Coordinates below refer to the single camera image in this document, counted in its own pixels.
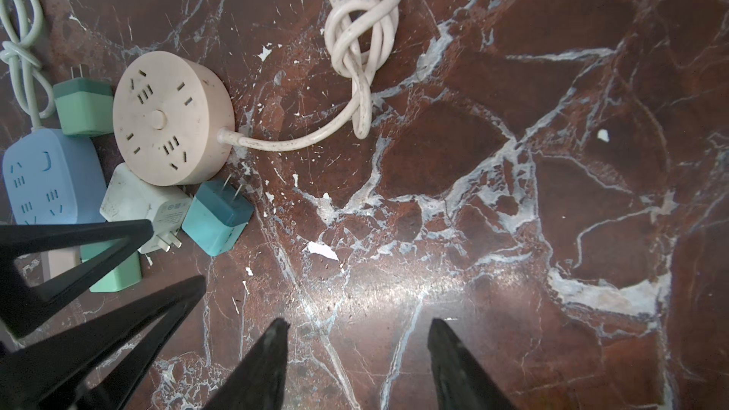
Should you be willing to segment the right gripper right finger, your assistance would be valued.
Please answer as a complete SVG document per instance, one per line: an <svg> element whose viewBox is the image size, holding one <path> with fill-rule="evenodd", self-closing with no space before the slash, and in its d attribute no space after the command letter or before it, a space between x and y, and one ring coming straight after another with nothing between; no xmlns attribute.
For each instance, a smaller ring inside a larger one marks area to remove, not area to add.
<svg viewBox="0 0 729 410"><path fill-rule="evenodd" d="M516 409L444 320L432 320L427 347L438 408Z"/></svg>

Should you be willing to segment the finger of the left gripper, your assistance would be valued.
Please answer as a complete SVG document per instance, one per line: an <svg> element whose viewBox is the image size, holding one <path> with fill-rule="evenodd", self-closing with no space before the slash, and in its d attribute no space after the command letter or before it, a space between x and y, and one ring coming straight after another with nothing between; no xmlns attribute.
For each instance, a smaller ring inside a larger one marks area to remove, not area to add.
<svg viewBox="0 0 729 410"><path fill-rule="evenodd" d="M1 360L3 409L123 409L206 292L188 278ZM155 326L97 386L85 378L148 325Z"/></svg>
<svg viewBox="0 0 729 410"><path fill-rule="evenodd" d="M13 225L1 228L1 321L25 337L127 260L154 233L146 219L77 225ZM39 254L110 241L91 260L31 287L14 262Z"/></svg>

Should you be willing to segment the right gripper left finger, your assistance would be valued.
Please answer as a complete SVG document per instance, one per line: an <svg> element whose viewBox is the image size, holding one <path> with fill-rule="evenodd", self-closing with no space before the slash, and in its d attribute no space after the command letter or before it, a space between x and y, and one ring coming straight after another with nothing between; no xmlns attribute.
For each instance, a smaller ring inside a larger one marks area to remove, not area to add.
<svg viewBox="0 0 729 410"><path fill-rule="evenodd" d="M281 409L290 324L276 318L204 409Z"/></svg>

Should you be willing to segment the green plug adapter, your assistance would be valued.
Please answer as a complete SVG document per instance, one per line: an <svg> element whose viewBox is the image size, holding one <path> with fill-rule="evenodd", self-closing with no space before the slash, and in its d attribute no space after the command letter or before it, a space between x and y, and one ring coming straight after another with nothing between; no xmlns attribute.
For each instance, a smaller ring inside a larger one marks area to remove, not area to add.
<svg viewBox="0 0 729 410"><path fill-rule="evenodd" d="M115 243L115 240L111 240L81 246L81 261L85 263L96 258L102 252L110 249ZM92 285L89 291L92 293L121 292L140 283L140 281L142 281L142 267L140 266L139 253L135 251L123 263Z"/></svg>
<svg viewBox="0 0 729 410"><path fill-rule="evenodd" d="M70 79L55 84L52 89L66 136L98 137L113 133L112 86L90 78L88 66L73 66Z"/></svg>

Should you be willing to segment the teal plug adapter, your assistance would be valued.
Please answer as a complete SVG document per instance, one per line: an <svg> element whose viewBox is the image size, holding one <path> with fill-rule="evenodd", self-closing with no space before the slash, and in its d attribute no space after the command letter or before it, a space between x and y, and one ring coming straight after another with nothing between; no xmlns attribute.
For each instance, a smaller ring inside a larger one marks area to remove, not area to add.
<svg viewBox="0 0 729 410"><path fill-rule="evenodd" d="M208 256L229 252L249 224L254 206L231 177L203 182L182 222L182 231Z"/></svg>

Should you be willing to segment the pink plug adapter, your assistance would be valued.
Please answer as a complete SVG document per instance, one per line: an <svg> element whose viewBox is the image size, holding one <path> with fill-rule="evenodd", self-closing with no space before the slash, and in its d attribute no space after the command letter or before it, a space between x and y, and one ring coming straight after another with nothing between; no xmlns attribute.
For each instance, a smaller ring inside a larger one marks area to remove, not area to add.
<svg viewBox="0 0 729 410"><path fill-rule="evenodd" d="M77 267L81 263L78 246L41 253L43 279L45 282Z"/></svg>

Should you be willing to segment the white plug adapter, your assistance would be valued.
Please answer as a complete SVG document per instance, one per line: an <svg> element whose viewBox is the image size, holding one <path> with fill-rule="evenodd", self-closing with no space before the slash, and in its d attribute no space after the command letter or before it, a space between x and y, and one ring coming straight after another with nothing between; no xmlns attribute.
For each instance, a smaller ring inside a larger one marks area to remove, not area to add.
<svg viewBox="0 0 729 410"><path fill-rule="evenodd" d="M118 165L107 186L100 214L109 222L146 219L152 238L138 252L150 254L180 248L178 232L193 199L178 187L161 187L138 178L125 163Z"/></svg>

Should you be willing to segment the blue square power strip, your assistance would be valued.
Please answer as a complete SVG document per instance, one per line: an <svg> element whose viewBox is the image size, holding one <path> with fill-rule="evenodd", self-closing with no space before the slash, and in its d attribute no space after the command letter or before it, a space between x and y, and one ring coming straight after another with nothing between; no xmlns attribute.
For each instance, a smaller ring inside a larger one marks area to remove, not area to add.
<svg viewBox="0 0 729 410"><path fill-rule="evenodd" d="M42 128L11 145L2 159L13 219L18 225L101 223L106 194L91 139Z"/></svg>

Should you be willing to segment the pink round power strip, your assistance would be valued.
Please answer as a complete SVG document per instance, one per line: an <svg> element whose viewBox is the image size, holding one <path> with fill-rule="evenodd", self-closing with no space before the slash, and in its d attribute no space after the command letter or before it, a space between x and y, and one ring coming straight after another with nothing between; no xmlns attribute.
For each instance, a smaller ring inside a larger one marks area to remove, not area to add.
<svg viewBox="0 0 729 410"><path fill-rule="evenodd" d="M232 146L230 95L210 70L166 51L148 52L123 72L113 102L117 146L129 169L155 186L200 184L226 163Z"/></svg>

